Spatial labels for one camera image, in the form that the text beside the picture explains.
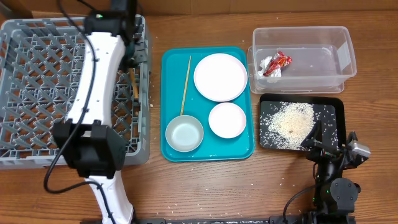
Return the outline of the cooked rice leftovers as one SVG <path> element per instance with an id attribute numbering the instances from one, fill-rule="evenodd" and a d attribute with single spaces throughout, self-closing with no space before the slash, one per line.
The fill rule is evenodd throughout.
<path id="1" fill-rule="evenodd" d="M 259 144 L 266 149 L 304 151 L 301 143 L 318 121 L 322 123 L 323 142 L 336 147 L 338 130 L 332 105 L 262 101 Z"/>

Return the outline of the wooden chopstick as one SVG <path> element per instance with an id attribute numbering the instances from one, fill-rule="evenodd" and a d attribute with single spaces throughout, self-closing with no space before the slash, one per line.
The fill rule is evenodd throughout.
<path id="1" fill-rule="evenodd" d="M 131 79 L 131 86 L 133 89 L 133 96 L 135 100 L 139 99 L 139 89 L 137 87 L 137 83 L 136 83 L 136 79 L 135 79 L 135 74 L 134 74 L 134 69 L 130 68 L 129 69 L 129 75 L 130 75 L 130 79 Z"/>
<path id="2" fill-rule="evenodd" d="M 188 61 L 187 74 L 186 74 L 186 79 L 185 79 L 185 85 L 184 85 L 184 91 L 183 91 L 183 98 L 182 98 L 182 105 L 181 105 L 180 115 L 183 115 L 183 111 L 184 111 L 184 107 L 185 107 L 185 99 L 186 99 L 186 94 L 187 94 L 187 86 L 188 86 L 189 75 L 190 75 L 191 61 L 192 61 L 192 56 L 190 55 L 189 61 Z"/>

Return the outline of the white paper napkin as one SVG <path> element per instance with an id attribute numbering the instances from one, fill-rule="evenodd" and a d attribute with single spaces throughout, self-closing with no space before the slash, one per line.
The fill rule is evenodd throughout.
<path id="1" fill-rule="evenodd" d="M 257 75 L 259 77 L 264 76 L 265 72 L 269 68 L 269 65 L 271 64 L 271 61 L 272 61 L 272 57 L 268 56 L 260 62 L 259 66 L 261 69 L 257 72 Z M 282 75 L 281 69 L 278 68 L 278 69 L 272 71 L 270 74 L 268 74 L 268 77 L 281 77 L 281 75 Z"/>

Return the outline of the red snack wrapper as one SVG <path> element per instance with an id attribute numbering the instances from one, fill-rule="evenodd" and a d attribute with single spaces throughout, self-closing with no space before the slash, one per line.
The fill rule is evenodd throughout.
<path id="1" fill-rule="evenodd" d="M 265 76 L 269 76 L 273 71 L 285 67 L 290 63 L 292 63 L 291 57 L 286 56 L 281 51 L 277 51 L 277 53 L 274 55 L 273 59 L 271 60 L 270 64 L 267 67 Z"/>

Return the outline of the small white bowl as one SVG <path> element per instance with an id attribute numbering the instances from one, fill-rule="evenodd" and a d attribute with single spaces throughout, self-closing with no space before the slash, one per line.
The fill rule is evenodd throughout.
<path id="1" fill-rule="evenodd" d="M 232 139 L 239 136 L 246 127 L 245 112 L 234 103 L 220 103 L 209 113 L 211 130 L 219 137 Z"/>

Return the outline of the large white round plate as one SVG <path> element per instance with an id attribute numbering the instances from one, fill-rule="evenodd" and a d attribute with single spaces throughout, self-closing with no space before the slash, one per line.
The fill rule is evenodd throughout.
<path id="1" fill-rule="evenodd" d="M 199 93 L 215 102 L 231 101 L 246 88 L 248 75 L 243 63 L 230 54 L 211 54 L 195 67 L 194 84 Z"/>

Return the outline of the grey metal bowl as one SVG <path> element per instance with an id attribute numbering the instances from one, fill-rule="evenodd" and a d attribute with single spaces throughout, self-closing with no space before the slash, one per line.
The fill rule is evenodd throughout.
<path id="1" fill-rule="evenodd" d="M 204 129 L 195 117 L 180 115 L 167 125 L 165 138 L 172 149 L 178 152 L 190 152 L 201 144 Z"/>

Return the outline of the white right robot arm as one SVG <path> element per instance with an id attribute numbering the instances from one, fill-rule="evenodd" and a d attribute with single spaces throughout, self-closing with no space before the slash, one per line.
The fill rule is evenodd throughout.
<path id="1" fill-rule="evenodd" d="M 322 122 L 317 121 L 301 143 L 308 149 L 306 158 L 315 163 L 313 205 L 314 210 L 302 215 L 302 223 L 355 223 L 354 205 L 361 187 L 342 177 L 345 169 L 354 169 L 365 161 L 362 155 L 354 151 L 358 142 L 354 132 L 349 135 L 349 145 L 333 147 L 323 142 Z"/>

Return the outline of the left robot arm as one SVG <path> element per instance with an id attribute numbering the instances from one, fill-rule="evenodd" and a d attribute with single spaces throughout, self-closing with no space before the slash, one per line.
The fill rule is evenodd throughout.
<path id="1" fill-rule="evenodd" d="M 120 71 L 133 89 L 127 98 L 141 102 L 144 96 L 150 63 L 141 6 L 111 1 L 107 10 L 92 9 L 80 30 L 85 51 L 77 94 L 65 120 L 53 126 L 58 157 L 91 187 L 103 223 L 133 223 L 121 177 L 129 143 L 113 128 L 112 104 Z"/>

